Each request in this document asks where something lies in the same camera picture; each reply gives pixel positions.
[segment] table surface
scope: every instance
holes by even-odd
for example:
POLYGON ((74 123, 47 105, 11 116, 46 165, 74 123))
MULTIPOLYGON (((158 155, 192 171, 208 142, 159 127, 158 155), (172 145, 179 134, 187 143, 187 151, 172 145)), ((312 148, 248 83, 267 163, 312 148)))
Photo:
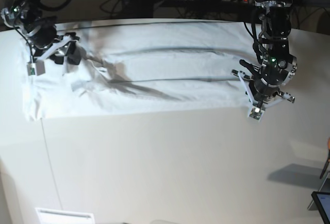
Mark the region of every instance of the table surface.
POLYGON ((0 33, 0 170, 14 224, 37 223, 35 207, 94 213, 100 224, 322 223, 307 206, 327 157, 330 37, 292 31, 299 68, 286 90, 296 103, 261 123, 246 108, 28 123, 18 39, 0 33))

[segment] white table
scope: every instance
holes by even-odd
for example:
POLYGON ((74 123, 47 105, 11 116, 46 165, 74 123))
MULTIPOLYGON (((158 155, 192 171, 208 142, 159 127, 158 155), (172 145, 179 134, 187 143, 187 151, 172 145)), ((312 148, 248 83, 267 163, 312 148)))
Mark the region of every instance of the white table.
POLYGON ((330 37, 292 31, 296 103, 261 123, 246 108, 27 123, 18 39, 0 33, 0 169, 14 224, 37 223, 35 207, 100 224, 323 223, 307 206, 330 135, 330 37))

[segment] white cloth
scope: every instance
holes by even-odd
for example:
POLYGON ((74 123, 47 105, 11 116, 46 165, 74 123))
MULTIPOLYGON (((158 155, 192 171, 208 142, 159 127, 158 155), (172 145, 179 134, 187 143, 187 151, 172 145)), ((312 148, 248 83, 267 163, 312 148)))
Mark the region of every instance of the white cloth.
POLYGON ((74 30, 79 66, 45 61, 46 73, 27 76, 19 56, 24 113, 41 118, 177 111, 248 104, 233 69, 255 62, 242 23, 186 22, 74 30))

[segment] white towel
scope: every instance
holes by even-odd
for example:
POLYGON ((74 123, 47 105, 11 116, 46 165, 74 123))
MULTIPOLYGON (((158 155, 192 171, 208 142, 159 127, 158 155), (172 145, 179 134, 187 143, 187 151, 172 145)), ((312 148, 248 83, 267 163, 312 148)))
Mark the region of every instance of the white towel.
POLYGON ((81 38, 78 66, 46 60, 44 75, 27 76, 23 47, 19 63, 28 120, 249 103, 231 75, 233 69, 247 72, 240 59, 256 62, 242 23, 152 23, 74 32, 81 38))

